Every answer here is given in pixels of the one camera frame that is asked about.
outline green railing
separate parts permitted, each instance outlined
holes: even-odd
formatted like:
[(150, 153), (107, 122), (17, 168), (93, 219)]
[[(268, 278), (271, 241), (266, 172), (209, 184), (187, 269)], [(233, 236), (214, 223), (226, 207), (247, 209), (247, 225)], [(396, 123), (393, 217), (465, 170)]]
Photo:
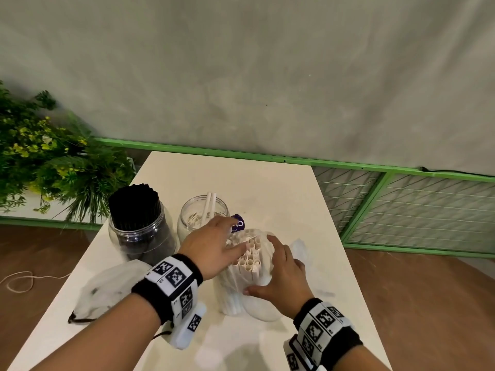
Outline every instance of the green railing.
[[(111, 138), (98, 140), (122, 148), (311, 165), (344, 247), (495, 258), (495, 176), (425, 172), (415, 168)], [(319, 178), (327, 172), (333, 174), (338, 182)], [(418, 216), (424, 211), (430, 211), (430, 215)]]

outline artificial plant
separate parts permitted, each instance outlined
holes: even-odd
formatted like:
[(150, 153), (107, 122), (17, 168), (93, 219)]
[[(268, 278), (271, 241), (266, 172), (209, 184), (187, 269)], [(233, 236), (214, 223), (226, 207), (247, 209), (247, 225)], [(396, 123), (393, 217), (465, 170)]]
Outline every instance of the artificial plant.
[(56, 102), (46, 91), (31, 100), (14, 99), (0, 81), (0, 209), (25, 204), (24, 191), (40, 194), (37, 211), (50, 201), (67, 204), (67, 221), (108, 217), (108, 197), (128, 185), (132, 161), (122, 149), (97, 142), (73, 115), (66, 128), (56, 127), (40, 109)]

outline white table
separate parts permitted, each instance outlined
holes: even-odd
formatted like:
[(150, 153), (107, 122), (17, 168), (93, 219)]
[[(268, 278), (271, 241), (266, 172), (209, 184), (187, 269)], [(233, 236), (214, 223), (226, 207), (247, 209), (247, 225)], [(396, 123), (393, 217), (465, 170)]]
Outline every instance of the white table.
[[(158, 192), (174, 228), (188, 199), (214, 191), (231, 214), (244, 218), (246, 227), (273, 231), (284, 243), (304, 240), (329, 291), (335, 294), (332, 303), (350, 318), (365, 345), (390, 367), (310, 166), (152, 152), (133, 183), (148, 183)], [(28, 370), (80, 331), (80, 326), (67, 324), (80, 288), (123, 260), (110, 242), (105, 223), (9, 371)], [(226, 317), (217, 310), (211, 281), (204, 282), (199, 292), (208, 312), (189, 348), (179, 351), (158, 338), (136, 369), (289, 369), (282, 343), (295, 333), (290, 319), (264, 323), (247, 315)]]

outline gray wall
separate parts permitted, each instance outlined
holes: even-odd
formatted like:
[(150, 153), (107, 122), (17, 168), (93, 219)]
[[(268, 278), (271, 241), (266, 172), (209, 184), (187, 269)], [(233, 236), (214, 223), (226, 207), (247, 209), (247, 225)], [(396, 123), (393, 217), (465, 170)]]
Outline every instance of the gray wall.
[(0, 78), (99, 136), (495, 174), (495, 0), (0, 5)]

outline wristband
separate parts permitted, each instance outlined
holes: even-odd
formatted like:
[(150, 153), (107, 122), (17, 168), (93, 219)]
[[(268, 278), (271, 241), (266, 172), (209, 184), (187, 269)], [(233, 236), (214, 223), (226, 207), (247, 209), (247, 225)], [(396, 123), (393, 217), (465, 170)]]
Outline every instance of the wristband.
[(131, 291), (153, 306), (161, 324), (172, 321), (176, 327), (196, 306), (197, 288), (202, 281), (197, 266), (187, 256), (176, 254), (151, 268)]
[(350, 320), (329, 303), (310, 299), (294, 318), (298, 333), (284, 343), (291, 371), (320, 365), (331, 370), (350, 349), (362, 345)]

